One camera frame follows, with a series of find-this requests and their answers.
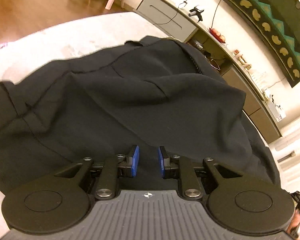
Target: ribbed surface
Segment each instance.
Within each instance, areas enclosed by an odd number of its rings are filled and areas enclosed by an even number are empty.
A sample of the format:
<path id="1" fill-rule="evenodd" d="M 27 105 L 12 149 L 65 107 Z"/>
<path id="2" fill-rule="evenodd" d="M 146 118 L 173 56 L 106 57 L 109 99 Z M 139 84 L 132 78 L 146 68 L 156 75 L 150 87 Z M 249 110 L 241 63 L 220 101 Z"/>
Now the ribbed surface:
<path id="1" fill-rule="evenodd" d="M 199 202 L 186 201 L 176 191 L 122 191 L 99 201 L 78 225 L 49 236 L 30 236 L 11 230 L 2 240 L 246 240 L 290 239 L 286 234 L 249 237 L 216 224 Z"/>

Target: brown floor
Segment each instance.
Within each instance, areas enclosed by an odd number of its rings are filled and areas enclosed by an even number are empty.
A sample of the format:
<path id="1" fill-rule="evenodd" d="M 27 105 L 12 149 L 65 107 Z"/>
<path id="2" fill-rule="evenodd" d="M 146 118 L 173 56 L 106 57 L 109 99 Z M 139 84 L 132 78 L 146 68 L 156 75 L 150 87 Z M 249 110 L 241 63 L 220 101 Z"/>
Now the brown floor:
<path id="1" fill-rule="evenodd" d="M 0 0 L 0 43 L 15 41 L 42 29 L 94 15 L 123 12 L 107 0 Z"/>

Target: red tray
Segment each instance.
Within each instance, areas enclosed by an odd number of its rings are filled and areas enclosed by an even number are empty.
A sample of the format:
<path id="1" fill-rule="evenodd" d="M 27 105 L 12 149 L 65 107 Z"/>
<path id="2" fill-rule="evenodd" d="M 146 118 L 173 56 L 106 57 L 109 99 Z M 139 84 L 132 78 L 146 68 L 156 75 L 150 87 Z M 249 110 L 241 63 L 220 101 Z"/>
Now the red tray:
<path id="1" fill-rule="evenodd" d="M 213 32 L 211 28 L 209 28 L 209 32 L 217 41 L 219 41 L 220 43 L 226 44 L 226 42 L 223 41 L 222 39 L 220 39 L 220 37 L 215 32 Z"/>

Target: round black disc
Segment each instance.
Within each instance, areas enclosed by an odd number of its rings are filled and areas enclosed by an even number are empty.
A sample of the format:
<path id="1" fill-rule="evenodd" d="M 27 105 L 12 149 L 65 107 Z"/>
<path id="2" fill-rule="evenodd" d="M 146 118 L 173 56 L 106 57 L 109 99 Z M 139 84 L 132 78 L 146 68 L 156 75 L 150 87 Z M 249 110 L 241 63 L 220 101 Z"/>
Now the round black disc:
<path id="1" fill-rule="evenodd" d="M 251 236 L 285 230 L 295 209 L 288 192 L 250 176 L 225 179 L 207 204 L 222 226 Z"/>
<path id="2" fill-rule="evenodd" d="M 71 179 L 51 176 L 7 194 L 2 214 L 9 227 L 32 234 L 50 234 L 78 223 L 88 212 L 88 195 Z"/>

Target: white tablecloth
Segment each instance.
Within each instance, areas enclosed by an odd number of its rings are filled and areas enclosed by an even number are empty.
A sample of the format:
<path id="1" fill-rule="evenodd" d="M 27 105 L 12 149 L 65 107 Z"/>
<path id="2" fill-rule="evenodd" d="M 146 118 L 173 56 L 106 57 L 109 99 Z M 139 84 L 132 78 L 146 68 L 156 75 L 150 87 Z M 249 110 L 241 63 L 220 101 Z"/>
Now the white tablecloth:
<path id="1" fill-rule="evenodd" d="M 0 50 L 0 80 L 21 81 L 55 59 L 81 57 L 97 50 L 141 40 L 144 36 L 167 37 L 165 33 L 133 12 L 80 19 L 31 34 Z M 1 214 L 0 237 L 9 229 Z"/>

